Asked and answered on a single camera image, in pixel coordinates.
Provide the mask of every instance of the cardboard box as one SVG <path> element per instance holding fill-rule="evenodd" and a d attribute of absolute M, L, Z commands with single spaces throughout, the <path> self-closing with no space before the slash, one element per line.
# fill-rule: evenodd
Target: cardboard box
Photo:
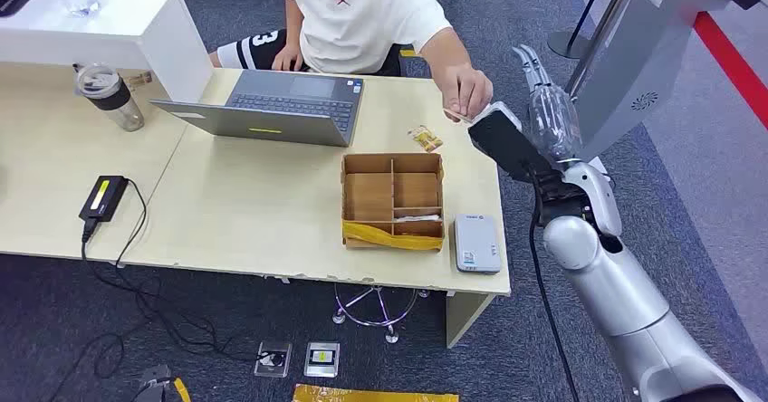
<path fill-rule="evenodd" d="M 346 155 L 341 162 L 341 220 L 390 235 L 443 238 L 443 167 L 436 153 Z M 437 215 L 438 221 L 399 222 L 404 216 Z M 344 237 L 348 248 L 377 247 Z"/>

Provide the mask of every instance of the power adapter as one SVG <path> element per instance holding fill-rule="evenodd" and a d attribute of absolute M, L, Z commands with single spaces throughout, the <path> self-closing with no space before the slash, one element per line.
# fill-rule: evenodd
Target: power adapter
<path fill-rule="evenodd" d="M 128 179 L 123 176 L 99 176 L 88 199 L 80 209 L 80 219 L 85 221 L 82 241 L 88 242 L 98 223 L 111 221 L 122 198 Z"/>

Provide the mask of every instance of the laptop touchpad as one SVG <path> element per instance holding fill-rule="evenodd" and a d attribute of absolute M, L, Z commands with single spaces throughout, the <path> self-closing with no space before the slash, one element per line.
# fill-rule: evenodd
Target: laptop touchpad
<path fill-rule="evenodd" d="M 294 96 L 313 96 L 329 98 L 333 94 L 336 81 L 326 78 L 303 76 L 293 78 L 291 94 Z"/>

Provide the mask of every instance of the laptop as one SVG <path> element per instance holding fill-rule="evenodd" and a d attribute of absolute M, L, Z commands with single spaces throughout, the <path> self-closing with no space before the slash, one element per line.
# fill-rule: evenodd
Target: laptop
<path fill-rule="evenodd" d="M 243 70 L 225 106 L 151 100 L 213 135 L 348 147 L 363 80 Z"/>

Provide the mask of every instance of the number 3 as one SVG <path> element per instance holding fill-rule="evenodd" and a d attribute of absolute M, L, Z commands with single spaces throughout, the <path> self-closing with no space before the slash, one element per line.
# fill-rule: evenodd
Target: number 3
<path fill-rule="evenodd" d="M 277 31 L 272 31 L 270 33 L 263 33 L 257 37 L 254 37 L 252 43 L 254 46 L 261 46 L 262 44 L 271 43 L 275 40 L 277 40 Z"/>

